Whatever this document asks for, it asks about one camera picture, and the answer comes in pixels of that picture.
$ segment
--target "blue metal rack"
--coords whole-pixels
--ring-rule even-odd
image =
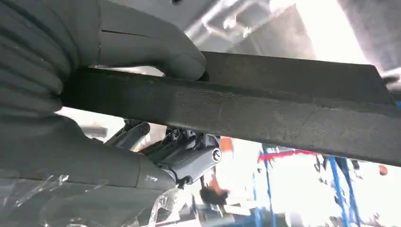
[[[267,178],[267,195],[269,196],[269,201],[270,201],[270,215],[271,215],[271,226],[272,227],[276,227],[276,215],[274,215],[274,211],[273,211],[273,205],[271,202],[271,187],[270,187],[270,179],[269,179],[269,163],[268,161],[265,159],[264,160],[264,165],[266,167],[266,178]]]
[[[347,181],[348,188],[349,188],[350,207],[349,207],[349,211],[347,212],[347,210],[345,209],[345,206],[344,206],[344,200],[343,200],[342,193],[341,193],[340,180],[339,180],[339,175],[338,175],[337,167],[336,167],[337,166],[336,158],[333,156],[330,156],[329,161],[330,161],[331,170],[333,172],[334,185],[335,185],[336,194],[338,197],[338,204],[342,210],[341,215],[342,215],[343,225],[345,227],[349,227],[351,222],[355,222],[358,225],[358,227],[360,227],[361,219],[359,216],[359,211],[358,211],[357,203],[355,200],[355,195],[354,195],[354,190],[353,190],[352,183],[351,183],[351,178],[349,176],[347,160],[345,158],[337,158],[337,159],[339,160],[340,169],[345,176],[345,180]]]

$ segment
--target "bright light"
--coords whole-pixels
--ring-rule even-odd
[[[242,36],[246,38],[250,33],[252,33],[252,29],[250,27],[246,27],[242,32]]]
[[[230,7],[234,5],[238,0],[223,0],[224,7]]]
[[[227,29],[227,28],[233,29],[236,25],[237,25],[237,21],[236,21],[235,17],[234,18],[227,18],[223,22],[223,28],[224,29]]]
[[[317,60],[367,64],[349,21],[336,0],[296,4]]]

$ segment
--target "blue pole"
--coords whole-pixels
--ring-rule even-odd
[[[355,214],[357,225],[358,227],[361,227],[361,218],[359,216],[357,202],[355,200],[354,189],[352,188],[351,177],[349,176],[348,163],[345,158],[341,158],[340,162],[341,165],[344,167],[344,169],[342,169],[342,172],[344,173],[345,180],[347,181],[349,188],[349,203],[351,205],[353,214]]]
[[[258,200],[257,195],[256,195],[257,183],[256,183],[256,179],[255,179],[255,173],[252,174],[252,178],[253,178],[253,199],[255,201],[257,201]],[[261,219],[261,211],[260,211],[259,207],[256,207],[256,209],[255,209],[254,222],[255,222],[255,226],[256,227],[262,227],[263,226],[263,222],[262,222],[262,219]]]
[[[270,179],[269,179],[269,164],[267,160],[264,160],[264,165],[266,166],[266,178],[267,178],[267,195],[269,196],[269,201],[270,201],[270,216],[271,216],[271,223],[272,227],[276,227],[276,216],[274,215],[273,212],[273,205],[271,203],[271,189],[270,189]]]
[[[340,181],[339,181],[339,176],[337,173],[337,164],[336,164],[335,157],[329,156],[329,161],[330,161],[331,171],[333,172],[334,185],[335,185],[335,189],[336,189],[336,193],[337,193],[337,197],[338,197],[338,203],[342,210],[342,213],[341,213],[342,222],[345,227],[349,227],[349,220],[347,217],[347,212],[345,211],[344,201],[343,201],[343,197],[341,194]]]

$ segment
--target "gloved hand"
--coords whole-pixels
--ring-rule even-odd
[[[175,187],[174,179],[144,155],[92,141],[73,120],[54,112],[62,107],[57,96],[63,83],[78,68],[152,65],[170,77],[199,79],[206,62],[184,33],[107,0],[2,0],[0,29],[1,168],[38,182],[49,175],[95,186],[104,180],[94,193],[74,198],[131,204],[125,205],[129,214],[153,206]],[[40,197],[39,192],[31,195]],[[16,214],[18,221],[30,222],[21,226],[37,223],[42,207],[33,205],[49,197],[41,199],[16,209],[24,212]],[[96,218],[114,226],[125,218],[116,211]]]

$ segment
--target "black metal bar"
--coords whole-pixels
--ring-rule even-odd
[[[371,65],[203,52],[208,81],[252,90],[394,105]]]
[[[401,166],[401,112],[245,87],[108,70],[77,72],[65,106]]]

